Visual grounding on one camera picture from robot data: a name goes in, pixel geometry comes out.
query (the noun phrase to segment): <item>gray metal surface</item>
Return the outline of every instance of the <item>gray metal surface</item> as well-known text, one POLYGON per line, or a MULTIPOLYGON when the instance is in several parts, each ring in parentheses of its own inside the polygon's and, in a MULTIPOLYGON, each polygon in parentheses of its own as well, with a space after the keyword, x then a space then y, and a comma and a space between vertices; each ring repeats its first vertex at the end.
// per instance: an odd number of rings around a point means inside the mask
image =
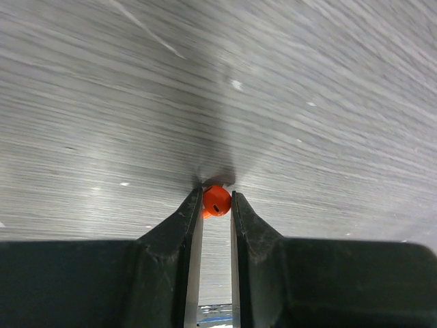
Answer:
MULTIPOLYGON (((137 238, 193 176, 288 236, 437 249, 434 0, 0 0, 0 238, 137 238)), ((230 303, 229 217, 200 304, 230 303)))

